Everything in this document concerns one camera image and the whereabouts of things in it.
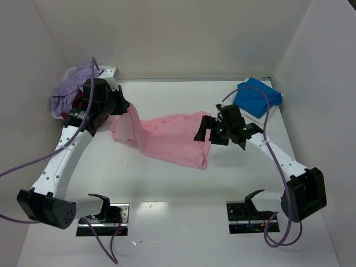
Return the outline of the pink t shirt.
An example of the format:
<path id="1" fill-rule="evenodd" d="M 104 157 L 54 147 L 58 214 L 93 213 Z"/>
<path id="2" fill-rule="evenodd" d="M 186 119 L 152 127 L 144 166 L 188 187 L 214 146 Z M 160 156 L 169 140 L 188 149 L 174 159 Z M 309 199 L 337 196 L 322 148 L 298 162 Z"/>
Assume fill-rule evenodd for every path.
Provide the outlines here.
<path id="1" fill-rule="evenodd" d="M 146 156 L 173 164 L 204 170 L 211 142 L 207 137 L 195 141 L 204 111 L 173 114 L 141 120 L 134 105 L 116 116 L 111 125 L 114 141 L 133 142 Z"/>

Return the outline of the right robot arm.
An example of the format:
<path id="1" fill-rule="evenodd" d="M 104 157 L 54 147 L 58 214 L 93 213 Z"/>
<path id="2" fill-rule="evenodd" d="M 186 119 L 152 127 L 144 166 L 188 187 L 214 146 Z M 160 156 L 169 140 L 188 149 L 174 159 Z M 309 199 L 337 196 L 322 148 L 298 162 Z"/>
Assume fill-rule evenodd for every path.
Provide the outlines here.
<path id="1" fill-rule="evenodd" d="M 194 137 L 195 141 L 209 141 L 227 146 L 230 141 L 250 152 L 273 173 L 283 175 L 282 194 L 256 190 L 245 197 L 246 209 L 253 214 L 269 210 L 268 203 L 281 200 L 281 209 L 292 222 L 301 222 L 327 205 L 323 173 L 316 167 L 307 168 L 289 157 L 255 123 L 246 123 L 237 105 L 216 106 L 218 115 L 204 115 Z"/>

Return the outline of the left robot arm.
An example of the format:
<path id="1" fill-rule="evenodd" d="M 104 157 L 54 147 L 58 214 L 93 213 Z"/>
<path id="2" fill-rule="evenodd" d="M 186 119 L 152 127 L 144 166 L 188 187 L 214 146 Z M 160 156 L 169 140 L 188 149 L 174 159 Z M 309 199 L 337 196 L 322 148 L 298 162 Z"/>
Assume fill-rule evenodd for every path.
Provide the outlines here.
<path id="1" fill-rule="evenodd" d="M 66 115 L 59 153 L 51 156 L 46 168 L 29 190 L 21 190 L 17 202 L 27 217 L 59 229 L 66 229 L 75 219 L 110 217 L 110 199 L 90 194 L 88 199 L 67 200 L 72 174 L 97 130 L 110 115 L 123 115 L 130 104 L 120 85 L 110 86 L 104 78 L 88 79 L 83 94 Z"/>

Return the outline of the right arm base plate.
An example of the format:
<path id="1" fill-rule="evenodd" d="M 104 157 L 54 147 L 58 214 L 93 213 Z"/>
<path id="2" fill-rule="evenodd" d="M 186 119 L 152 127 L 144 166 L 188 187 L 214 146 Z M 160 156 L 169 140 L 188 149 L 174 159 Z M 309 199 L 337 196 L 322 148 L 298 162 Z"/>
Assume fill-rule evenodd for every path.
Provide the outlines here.
<path id="1" fill-rule="evenodd" d="M 271 211 L 251 214 L 243 201 L 226 203 L 230 234 L 263 233 L 267 221 L 274 214 Z"/>

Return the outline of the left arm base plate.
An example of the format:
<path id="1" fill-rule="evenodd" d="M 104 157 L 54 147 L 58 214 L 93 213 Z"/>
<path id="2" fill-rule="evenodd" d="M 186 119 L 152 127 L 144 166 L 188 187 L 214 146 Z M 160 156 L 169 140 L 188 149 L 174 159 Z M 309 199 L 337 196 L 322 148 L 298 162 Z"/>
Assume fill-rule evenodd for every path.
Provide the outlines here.
<path id="1" fill-rule="evenodd" d="M 112 236 L 117 230 L 118 236 L 127 236 L 129 211 L 129 203 L 110 204 L 105 220 L 97 220 L 93 215 L 86 219 L 98 236 Z"/>

